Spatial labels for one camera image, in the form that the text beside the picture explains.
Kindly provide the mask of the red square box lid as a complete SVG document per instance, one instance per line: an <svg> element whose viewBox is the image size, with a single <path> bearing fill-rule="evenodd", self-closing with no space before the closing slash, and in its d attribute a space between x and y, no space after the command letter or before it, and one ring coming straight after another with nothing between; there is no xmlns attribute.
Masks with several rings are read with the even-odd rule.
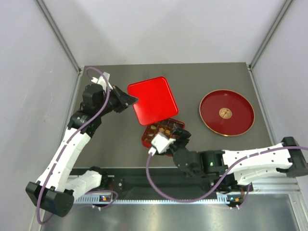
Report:
<svg viewBox="0 0 308 231"><path fill-rule="evenodd" d="M137 98L133 108L140 125L147 126L178 114L179 109L164 76L128 85L128 94Z"/></svg>

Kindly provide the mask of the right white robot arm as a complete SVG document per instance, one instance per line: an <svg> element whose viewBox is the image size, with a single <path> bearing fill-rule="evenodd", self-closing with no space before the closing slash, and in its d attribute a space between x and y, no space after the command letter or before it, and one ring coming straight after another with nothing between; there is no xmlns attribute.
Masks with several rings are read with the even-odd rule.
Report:
<svg viewBox="0 0 308 231"><path fill-rule="evenodd" d="M191 134L174 126L171 137L161 135L160 153L172 156L175 166L187 177L221 181L221 191L234 191L261 178L286 175L306 176L308 164L293 137L285 137L273 146L243 150L190 151L186 148Z"/></svg>

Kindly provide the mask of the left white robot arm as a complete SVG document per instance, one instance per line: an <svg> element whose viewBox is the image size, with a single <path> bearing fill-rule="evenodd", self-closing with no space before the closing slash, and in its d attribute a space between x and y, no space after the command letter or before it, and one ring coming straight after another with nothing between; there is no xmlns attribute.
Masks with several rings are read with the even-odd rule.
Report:
<svg viewBox="0 0 308 231"><path fill-rule="evenodd" d="M43 209L64 217L73 203L90 190L104 191L108 188L109 179L98 167L91 167L75 180L68 178L81 151L101 125L101 117L110 112L121 113L137 100L117 86L86 86L80 108L71 116L50 164L35 182L26 186L26 193L37 211Z"/></svg>

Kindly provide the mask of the red chocolate box tray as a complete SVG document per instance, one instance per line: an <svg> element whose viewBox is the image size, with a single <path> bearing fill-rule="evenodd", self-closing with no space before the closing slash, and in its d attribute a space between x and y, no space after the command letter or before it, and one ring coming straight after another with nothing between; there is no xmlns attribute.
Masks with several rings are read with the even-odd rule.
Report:
<svg viewBox="0 0 308 231"><path fill-rule="evenodd" d="M166 134L165 130L170 130L171 131L174 124L177 124L180 127L182 127L183 129L185 129L185 124L182 121L179 121L179 120L176 120L176 119L173 119L173 118L168 118L168 119L165 119L165 120L162 120L162 121L150 124L150 125L156 126L156 129L151 129L150 125L148 125L145 128L145 131L144 131L144 133L143 133L143 135L141 137L142 145L144 147L150 149L151 141L155 137L155 135L160 132L159 131L160 128L164 129L164 132L162 132L164 135L166 135L168 138L171 138L171 133L170 134ZM154 135L152 137L149 137L149 136L147 136L148 133L153 133Z"/></svg>

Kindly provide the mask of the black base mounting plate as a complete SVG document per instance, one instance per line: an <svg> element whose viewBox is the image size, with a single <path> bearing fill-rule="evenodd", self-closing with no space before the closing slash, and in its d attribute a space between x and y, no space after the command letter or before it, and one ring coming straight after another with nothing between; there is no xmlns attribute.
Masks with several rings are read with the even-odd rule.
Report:
<svg viewBox="0 0 308 231"><path fill-rule="evenodd" d="M126 192L132 187L150 187L145 168L104 168L101 170L103 178L116 178L116 182L124 182L122 191ZM162 191L165 189L170 192L178 193L181 189L195 187L203 192L209 191L219 180L218 176L194 176L186 177L177 168L151 168L150 177L154 184ZM227 175L220 185L215 189L216 192L230 193L244 190L246 185L237 184L232 174Z"/></svg>

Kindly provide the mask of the round red plate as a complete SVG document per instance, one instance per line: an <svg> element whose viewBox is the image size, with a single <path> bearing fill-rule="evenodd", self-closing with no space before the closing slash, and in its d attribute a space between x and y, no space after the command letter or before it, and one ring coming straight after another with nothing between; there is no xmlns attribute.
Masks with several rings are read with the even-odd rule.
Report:
<svg viewBox="0 0 308 231"><path fill-rule="evenodd" d="M200 102L199 114L212 132L235 137L248 132L255 121L251 103L241 94L232 90L215 90Z"/></svg>

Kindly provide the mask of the aluminium front rail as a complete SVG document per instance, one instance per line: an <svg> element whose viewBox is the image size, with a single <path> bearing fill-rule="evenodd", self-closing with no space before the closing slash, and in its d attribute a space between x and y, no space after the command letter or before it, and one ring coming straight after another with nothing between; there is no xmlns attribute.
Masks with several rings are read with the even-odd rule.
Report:
<svg viewBox="0 0 308 231"><path fill-rule="evenodd" d="M93 204L103 206L116 204L183 204L192 203L195 197L200 197L206 192L191 187L181 189L179 192L163 192L169 194L170 199L159 195L150 187L132 187L126 192L122 191L124 182L116 182L116 178L105 179L95 172L88 176L71 176L66 184L66 191L56 195L51 193L51 199L57 205L66 206L67 211L73 204ZM287 181L284 178L263 179L246 186L239 192L222 193L213 191L209 196L197 201L198 204L226 204L237 207L243 203L247 194L296 194L300 189L294 180Z"/></svg>

